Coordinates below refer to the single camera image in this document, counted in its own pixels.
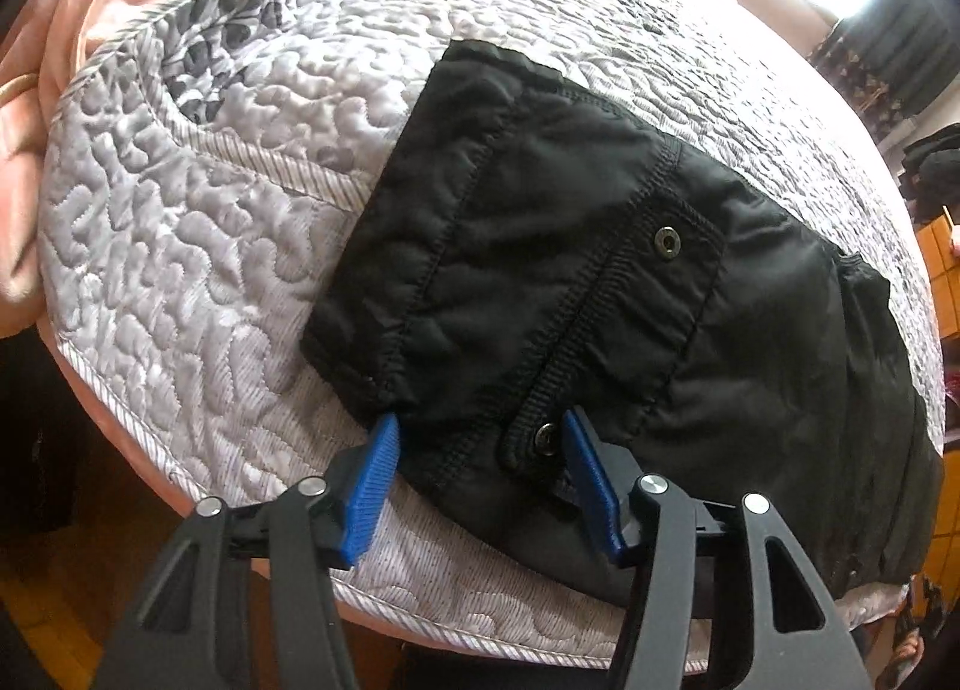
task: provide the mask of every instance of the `metal snap button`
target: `metal snap button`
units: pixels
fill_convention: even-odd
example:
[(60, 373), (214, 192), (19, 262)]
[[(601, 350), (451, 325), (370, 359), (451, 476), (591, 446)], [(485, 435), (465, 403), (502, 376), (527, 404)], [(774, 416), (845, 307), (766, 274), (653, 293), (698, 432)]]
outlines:
[(644, 476), (640, 480), (640, 489), (651, 495), (662, 495), (670, 488), (670, 484), (662, 476)]
[(680, 254), (680, 234), (673, 227), (661, 227), (654, 235), (656, 253), (664, 260), (672, 260)]
[(209, 498), (203, 498), (194, 508), (202, 517), (215, 517), (224, 510), (224, 502), (211, 495)]
[(557, 426), (553, 422), (547, 422), (534, 434), (534, 451), (538, 455), (546, 458), (555, 457), (559, 446), (560, 436), (557, 433)]

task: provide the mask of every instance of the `wooden floor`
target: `wooden floor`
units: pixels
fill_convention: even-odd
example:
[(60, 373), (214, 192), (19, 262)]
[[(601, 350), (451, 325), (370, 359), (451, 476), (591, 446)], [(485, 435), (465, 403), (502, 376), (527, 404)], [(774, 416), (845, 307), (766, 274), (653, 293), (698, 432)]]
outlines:
[[(99, 434), (85, 439), (74, 523), (0, 547), (0, 600), (64, 690), (89, 687), (104, 639), (179, 517)], [(272, 661), (269, 585), (251, 575), (251, 645), (261, 690), (280, 687)], [(385, 690), (400, 642), (347, 624), (364, 690)]]

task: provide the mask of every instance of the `black pocket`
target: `black pocket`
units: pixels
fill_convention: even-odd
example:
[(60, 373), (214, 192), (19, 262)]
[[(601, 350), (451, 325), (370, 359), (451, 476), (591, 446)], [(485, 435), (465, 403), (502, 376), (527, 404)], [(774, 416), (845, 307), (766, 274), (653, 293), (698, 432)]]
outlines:
[(608, 440), (626, 441), (664, 394), (722, 255), (722, 236), (690, 205), (666, 188), (646, 195), (527, 391), (501, 463), (535, 479), (555, 475), (534, 438), (572, 405), (621, 432)]
[[(559, 341), (585, 329), (590, 291), (622, 272), (631, 230), (652, 247), (651, 195), (679, 155), (675, 137), (555, 70), (452, 44), (314, 307), (304, 354), (361, 421), (398, 414), (403, 473), (441, 492), (480, 436), (512, 423)], [(656, 200), (689, 229), (679, 201)], [(678, 265), (696, 255), (688, 237)]]

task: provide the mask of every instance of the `black fabric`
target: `black fabric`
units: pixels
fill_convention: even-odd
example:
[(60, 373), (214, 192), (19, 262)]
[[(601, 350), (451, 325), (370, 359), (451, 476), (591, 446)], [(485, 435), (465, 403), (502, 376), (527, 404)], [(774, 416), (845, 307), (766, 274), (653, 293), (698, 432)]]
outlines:
[(949, 124), (904, 148), (901, 193), (916, 200), (914, 220), (925, 224), (960, 206), (960, 124)]
[[(665, 227), (680, 251), (656, 248)], [(834, 595), (918, 570), (942, 463), (889, 284), (718, 161), (535, 65), (450, 46), (302, 349), (458, 523), (613, 602), (560, 455), (598, 434), (698, 498), (771, 497)]]

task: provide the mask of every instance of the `quilted fabric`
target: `quilted fabric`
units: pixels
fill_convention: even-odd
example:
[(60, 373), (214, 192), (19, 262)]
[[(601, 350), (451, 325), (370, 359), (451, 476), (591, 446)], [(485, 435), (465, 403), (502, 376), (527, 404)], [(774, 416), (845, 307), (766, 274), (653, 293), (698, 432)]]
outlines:
[[(558, 68), (861, 252), (891, 282), (942, 447), (932, 303), (894, 185), (835, 92), (726, 0), (167, 0), (64, 93), (40, 203), (59, 349), (167, 477), (260, 501), (363, 439), (299, 334), (451, 38)], [(568, 665), (603, 665), (621, 617), (403, 482), (336, 591), (430, 639)], [(856, 624), (898, 600), (872, 585), (841, 610)]]

